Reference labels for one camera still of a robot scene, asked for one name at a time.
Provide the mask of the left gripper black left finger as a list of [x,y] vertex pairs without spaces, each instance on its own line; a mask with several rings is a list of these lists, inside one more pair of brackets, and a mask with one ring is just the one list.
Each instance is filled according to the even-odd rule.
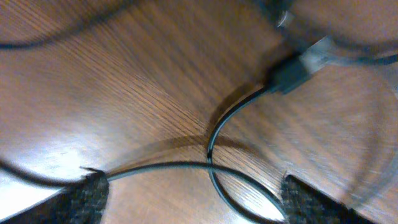
[[105,172],[92,170],[83,182],[2,221],[6,224],[100,224],[109,196]]

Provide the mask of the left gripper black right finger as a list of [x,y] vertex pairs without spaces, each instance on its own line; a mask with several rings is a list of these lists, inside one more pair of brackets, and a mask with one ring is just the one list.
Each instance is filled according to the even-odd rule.
[[280,195],[291,224],[373,224],[373,221],[347,208],[293,175],[286,175]]

